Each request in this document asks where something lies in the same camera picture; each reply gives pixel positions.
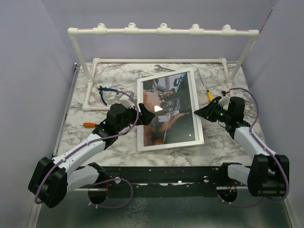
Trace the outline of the white picture frame with photo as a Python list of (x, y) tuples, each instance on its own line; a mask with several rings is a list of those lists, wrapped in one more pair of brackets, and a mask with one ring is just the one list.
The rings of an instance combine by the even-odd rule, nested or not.
[(159, 73), (137, 81), (137, 101), (154, 113), (137, 130), (139, 152), (204, 144), (195, 75), (192, 68)]

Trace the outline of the yellow black handled screwdriver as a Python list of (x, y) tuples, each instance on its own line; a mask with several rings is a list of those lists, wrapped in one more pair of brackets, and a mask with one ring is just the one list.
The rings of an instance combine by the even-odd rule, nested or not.
[(207, 86), (205, 86), (205, 88), (207, 90), (207, 96), (208, 96), (209, 102), (211, 103), (212, 100), (213, 100), (213, 95), (212, 95), (212, 93), (210, 92), (210, 90), (208, 89)]

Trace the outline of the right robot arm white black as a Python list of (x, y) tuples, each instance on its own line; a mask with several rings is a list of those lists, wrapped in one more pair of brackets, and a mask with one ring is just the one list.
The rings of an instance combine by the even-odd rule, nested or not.
[(224, 186), (235, 180), (243, 183), (255, 197), (285, 199), (289, 193), (289, 159), (285, 155), (276, 154), (258, 139), (251, 125), (244, 120), (244, 110), (244, 99), (233, 96), (227, 109), (219, 103), (219, 98), (215, 98), (207, 106), (194, 112), (210, 122), (223, 122), (231, 138), (252, 159), (249, 168), (241, 164), (228, 164), (227, 170), (218, 174), (218, 180)]

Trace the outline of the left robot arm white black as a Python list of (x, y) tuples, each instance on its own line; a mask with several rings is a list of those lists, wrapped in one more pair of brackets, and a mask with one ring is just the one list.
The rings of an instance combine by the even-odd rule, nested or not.
[(112, 105), (106, 118), (78, 146), (61, 156), (53, 159), (43, 157), (38, 161), (28, 184), (28, 190), (35, 195), (34, 202), (53, 208), (74, 189), (89, 184), (101, 187), (105, 181), (101, 167), (96, 164), (80, 166), (106, 150), (119, 136), (127, 134), (135, 126), (148, 125), (154, 117), (155, 113), (143, 103), (133, 108)]

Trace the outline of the silver open-end wrench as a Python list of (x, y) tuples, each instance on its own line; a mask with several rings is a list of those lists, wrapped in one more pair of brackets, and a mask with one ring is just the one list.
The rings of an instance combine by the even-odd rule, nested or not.
[(155, 66), (154, 66), (154, 69), (155, 69), (156, 71), (165, 71), (165, 72), (173, 72), (173, 71), (175, 71), (175, 70), (173, 70), (173, 69), (169, 69), (169, 68), (162, 67), (161, 65), (155, 65)]

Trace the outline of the white PVC pipe rack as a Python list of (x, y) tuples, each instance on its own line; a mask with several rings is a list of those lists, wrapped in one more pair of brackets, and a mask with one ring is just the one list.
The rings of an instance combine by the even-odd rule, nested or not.
[[(193, 24), (189, 29), (171, 29), (166, 23), (160, 24), (158, 28), (138, 28), (135, 23), (130, 22), (125, 28), (107, 28), (105, 24), (99, 23), (95, 28), (68, 28), (68, 36), (71, 39), (75, 48), (76, 54), (80, 61), (80, 66), (87, 79), (87, 89), (85, 98), (82, 104), (84, 111), (107, 111), (109, 106), (89, 104), (91, 92), (94, 85), (95, 70), (99, 63), (220, 63), (223, 65), (225, 80), (228, 88), (232, 88), (234, 78), (241, 68), (244, 60), (249, 54), (251, 48), (258, 39), (259, 30), (235, 30), (229, 24), (223, 26), (220, 30), (210, 30), (200, 28), (198, 24)], [(110, 34), (123, 34), (123, 35), (189, 35), (189, 36), (221, 36), (221, 37), (248, 37), (249, 41), (244, 48), (239, 60), (237, 61), (232, 72), (228, 70), (228, 62), (225, 58), (201, 58), (201, 59), (121, 59), (121, 58), (94, 58), (92, 61), (91, 70), (88, 69), (83, 51), (78, 42), (80, 35), (110, 35)]]

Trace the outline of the orange handled screwdriver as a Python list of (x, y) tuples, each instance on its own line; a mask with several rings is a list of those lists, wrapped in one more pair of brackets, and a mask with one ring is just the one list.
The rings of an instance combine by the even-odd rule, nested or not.
[(96, 124), (96, 123), (85, 122), (85, 123), (83, 123), (83, 126), (84, 126), (85, 128), (95, 128), (95, 127), (98, 126), (98, 124)]

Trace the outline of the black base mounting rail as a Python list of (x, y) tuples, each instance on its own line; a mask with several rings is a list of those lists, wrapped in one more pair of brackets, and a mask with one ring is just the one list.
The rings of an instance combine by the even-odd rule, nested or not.
[(85, 185), (93, 201), (106, 198), (216, 197), (241, 183), (226, 177), (225, 166), (104, 166), (97, 185)]

